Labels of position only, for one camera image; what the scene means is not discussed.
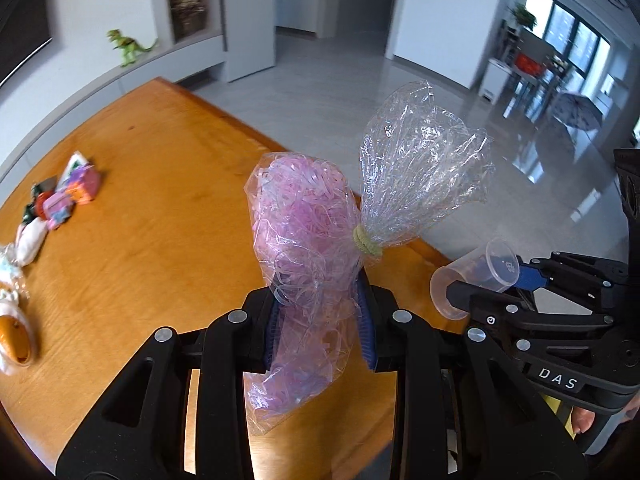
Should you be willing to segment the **person's right hand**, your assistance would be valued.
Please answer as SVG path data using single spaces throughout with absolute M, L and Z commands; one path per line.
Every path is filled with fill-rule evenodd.
M 626 405 L 626 408 L 623 409 L 623 417 L 620 420 L 620 423 L 622 424 L 623 422 L 629 422 L 631 419 L 634 419 L 634 416 L 636 416 L 638 412 L 639 405 L 640 396 L 636 394 Z M 570 424 L 572 425 L 574 434 L 583 434 L 586 432 L 594 423 L 595 418 L 596 414 L 592 411 L 575 406 L 572 414 L 570 415 Z

